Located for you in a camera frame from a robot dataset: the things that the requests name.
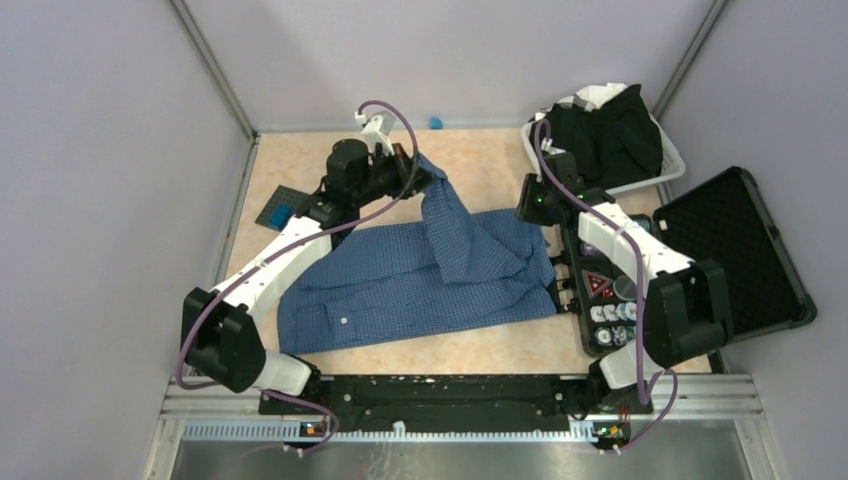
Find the blue checkered long sleeve shirt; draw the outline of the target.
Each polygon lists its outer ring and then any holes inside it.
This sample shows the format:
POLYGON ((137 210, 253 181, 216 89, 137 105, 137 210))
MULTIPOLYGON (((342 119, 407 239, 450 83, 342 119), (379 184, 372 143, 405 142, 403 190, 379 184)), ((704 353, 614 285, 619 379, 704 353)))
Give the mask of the blue checkered long sleeve shirt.
POLYGON ((543 318, 555 270, 542 229, 469 212, 434 175, 418 222, 356 229, 281 296, 279 347, 310 354, 543 318))

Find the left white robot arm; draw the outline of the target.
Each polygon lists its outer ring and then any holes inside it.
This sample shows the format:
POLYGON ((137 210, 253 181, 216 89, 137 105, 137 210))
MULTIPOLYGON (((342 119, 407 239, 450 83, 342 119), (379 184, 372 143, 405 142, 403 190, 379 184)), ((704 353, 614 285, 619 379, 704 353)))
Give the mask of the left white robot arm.
POLYGON ((272 351, 257 327, 265 313, 318 260, 356 227, 388 211, 362 216, 363 207, 384 197, 393 204, 416 195, 432 175, 419 166, 419 147, 409 121, 384 101, 366 101, 354 114, 362 131, 337 142, 319 187, 305 194, 277 236, 235 274, 210 290, 196 288, 182 307, 181 346, 175 379, 186 390, 190 366, 234 393, 248 389, 282 393, 297 413, 319 404, 319 374, 308 362, 272 351), (405 150, 390 139, 394 122, 411 135, 405 150))

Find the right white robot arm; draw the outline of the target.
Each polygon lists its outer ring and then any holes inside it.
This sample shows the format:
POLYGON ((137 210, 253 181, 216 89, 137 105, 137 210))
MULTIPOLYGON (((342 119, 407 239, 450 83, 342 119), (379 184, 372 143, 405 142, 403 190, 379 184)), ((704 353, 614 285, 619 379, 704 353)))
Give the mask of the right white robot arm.
POLYGON ((572 229, 607 257, 636 287, 636 336, 596 361, 586 385, 589 404, 612 412, 636 387, 647 397, 656 376, 706 355, 734 337, 725 270, 673 250, 628 216, 602 189, 581 185, 569 153, 536 153, 536 173, 525 178, 517 217, 527 223, 572 229))

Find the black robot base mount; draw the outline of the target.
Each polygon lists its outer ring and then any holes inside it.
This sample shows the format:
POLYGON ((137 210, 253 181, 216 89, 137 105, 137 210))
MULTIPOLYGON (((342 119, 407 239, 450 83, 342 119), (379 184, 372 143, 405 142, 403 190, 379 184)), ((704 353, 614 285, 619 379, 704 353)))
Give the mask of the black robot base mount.
POLYGON ((342 433, 565 431, 591 415, 649 414, 636 390, 613 392, 582 375, 336 375, 306 398, 335 414, 342 433))

